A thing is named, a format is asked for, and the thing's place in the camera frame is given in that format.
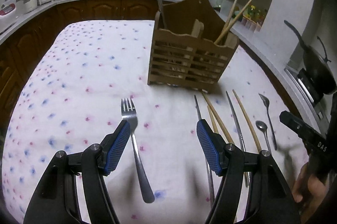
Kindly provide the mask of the person's right hand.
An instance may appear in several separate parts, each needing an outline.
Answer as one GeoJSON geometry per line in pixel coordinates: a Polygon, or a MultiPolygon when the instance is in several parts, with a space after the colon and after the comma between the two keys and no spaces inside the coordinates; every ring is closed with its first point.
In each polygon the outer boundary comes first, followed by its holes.
{"type": "Polygon", "coordinates": [[[336,223],[336,178],[331,187],[322,183],[315,174],[308,174],[308,163],[305,163],[292,188],[292,195],[296,203],[301,203],[301,223],[336,223]],[[307,182],[308,199],[303,201],[301,188],[307,182]]]}

